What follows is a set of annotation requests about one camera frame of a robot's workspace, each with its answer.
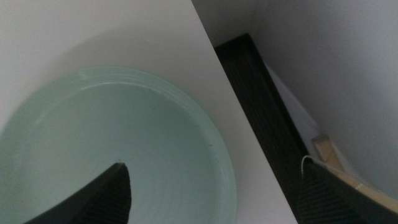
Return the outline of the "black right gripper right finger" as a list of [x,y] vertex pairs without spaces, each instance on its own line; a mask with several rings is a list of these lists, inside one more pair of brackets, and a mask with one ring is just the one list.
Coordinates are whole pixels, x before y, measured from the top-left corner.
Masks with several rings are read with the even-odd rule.
[[397,200],[311,156],[301,161],[301,223],[397,223]]

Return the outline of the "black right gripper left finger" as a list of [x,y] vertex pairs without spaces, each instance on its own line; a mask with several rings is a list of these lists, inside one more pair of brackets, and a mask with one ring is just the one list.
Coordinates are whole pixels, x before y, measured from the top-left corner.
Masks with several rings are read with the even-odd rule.
[[127,223],[131,182],[124,163],[115,163],[82,189],[29,223]]

